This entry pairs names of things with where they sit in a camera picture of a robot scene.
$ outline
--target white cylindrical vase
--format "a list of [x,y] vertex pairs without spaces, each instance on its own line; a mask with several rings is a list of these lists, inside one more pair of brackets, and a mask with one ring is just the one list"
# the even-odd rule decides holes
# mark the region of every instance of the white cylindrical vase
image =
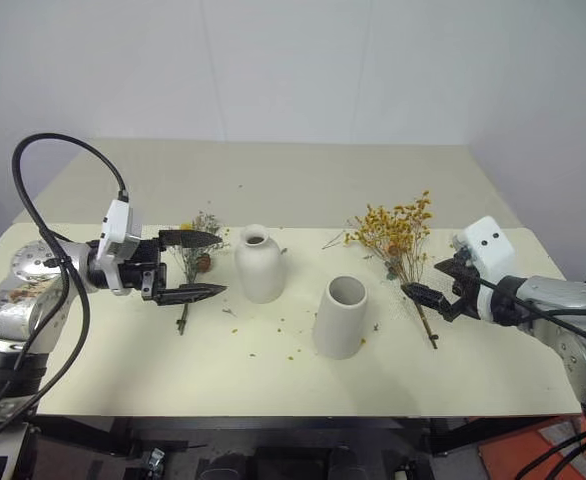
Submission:
[[337,277],[327,285],[313,327],[321,355],[341,360],[357,353],[367,302],[366,287],[353,277]]
[[244,295],[254,303],[268,303],[284,290],[282,252],[262,225],[249,225],[240,232],[235,265]]

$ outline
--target white vase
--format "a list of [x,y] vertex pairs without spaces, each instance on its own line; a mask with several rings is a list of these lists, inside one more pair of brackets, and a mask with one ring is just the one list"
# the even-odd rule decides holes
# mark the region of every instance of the white vase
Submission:
[[282,252],[262,225],[249,225],[240,232],[235,265],[244,295],[254,303],[268,303],[284,290]]
[[327,285],[313,327],[321,355],[341,360],[357,353],[367,302],[366,287],[353,277],[337,277]]

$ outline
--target white wall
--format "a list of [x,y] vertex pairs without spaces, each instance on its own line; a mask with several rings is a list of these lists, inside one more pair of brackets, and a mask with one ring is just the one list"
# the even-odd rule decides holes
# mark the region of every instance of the white wall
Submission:
[[[586,0],[0,0],[0,232],[12,148],[41,130],[471,143],[586,274]],[[31,187],[73,154],[31,151]]]

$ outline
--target white ceramic vase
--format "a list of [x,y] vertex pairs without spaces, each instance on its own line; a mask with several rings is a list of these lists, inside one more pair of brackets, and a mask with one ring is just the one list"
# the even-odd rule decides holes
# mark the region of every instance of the white ceramic vase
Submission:
[[367,302],[366,287],[353,277],[337,277],[327,285],[313,327],[318,353],[338,360],[357,353]]
[[244,295],[254,303],[268,303],[284,290],[282,252],[262,225],[249,225],[240,232],[235,265]]

